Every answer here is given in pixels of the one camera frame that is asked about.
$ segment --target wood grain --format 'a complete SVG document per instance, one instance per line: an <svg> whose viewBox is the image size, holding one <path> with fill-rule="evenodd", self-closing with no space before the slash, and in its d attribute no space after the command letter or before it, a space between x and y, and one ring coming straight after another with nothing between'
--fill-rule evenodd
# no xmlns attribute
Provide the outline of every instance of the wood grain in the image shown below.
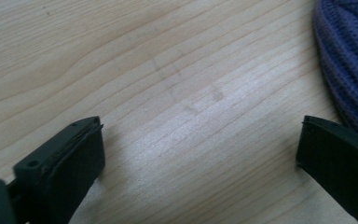
<svg viewBox="0 0 358 224"><path fill-rule="evenodd" d="M99 115L106 167L72 223L356 223L296 168L337 120L311 0L0 0L0 178Z"/></svg>

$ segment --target wooden table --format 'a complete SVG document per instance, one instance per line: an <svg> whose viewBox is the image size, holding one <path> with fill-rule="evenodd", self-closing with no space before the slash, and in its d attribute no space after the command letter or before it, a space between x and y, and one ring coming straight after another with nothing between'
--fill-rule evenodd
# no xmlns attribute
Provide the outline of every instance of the wooden table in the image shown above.
<svg viewBox="0 0 358 224"><path fill-rule="evenodd" d="M0 178L101 116L106 167L71 223L356 223L296 168L337 120L311 0L0 0Z"/></svg>

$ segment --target purple knitted fabric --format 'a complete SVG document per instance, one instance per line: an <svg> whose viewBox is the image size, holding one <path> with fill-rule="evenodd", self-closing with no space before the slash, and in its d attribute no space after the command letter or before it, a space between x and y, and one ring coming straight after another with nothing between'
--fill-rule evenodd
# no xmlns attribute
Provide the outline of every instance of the purple knitted fabric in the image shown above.
<svg viewBox="0 0 358 224"><path fill-rule="evenodd" d="M318 0L314 28L337 108L358 132L358 0Z"/></svg>

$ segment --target clamp jaw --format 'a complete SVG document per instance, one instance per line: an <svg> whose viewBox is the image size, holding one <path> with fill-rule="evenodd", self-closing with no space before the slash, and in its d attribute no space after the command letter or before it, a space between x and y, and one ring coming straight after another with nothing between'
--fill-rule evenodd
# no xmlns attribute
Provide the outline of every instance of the clamp jaw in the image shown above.
<svg viewBox="0 0 358 224"><path fill-rule="evenodd" d="M358 220L358 133L310 116L303 124L297 165Z"/></svg>
<svg viewBox="0 0 358 224"><path fill-rule="evenodd" d="M98 117L67 126L0 180L0 224L68 223L104 168L103 125Z"/></svg>

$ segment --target hole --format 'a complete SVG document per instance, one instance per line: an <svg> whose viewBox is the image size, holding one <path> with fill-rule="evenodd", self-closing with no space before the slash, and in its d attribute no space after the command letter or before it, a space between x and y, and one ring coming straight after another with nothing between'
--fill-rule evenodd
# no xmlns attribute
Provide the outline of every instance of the hole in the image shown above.
<svg viewBox="0 0 358 224"><path fill-rule="evenodd" d="M28 162L28 166L29 167L36 167L39 164L39 161L30 161Z"/></svg>

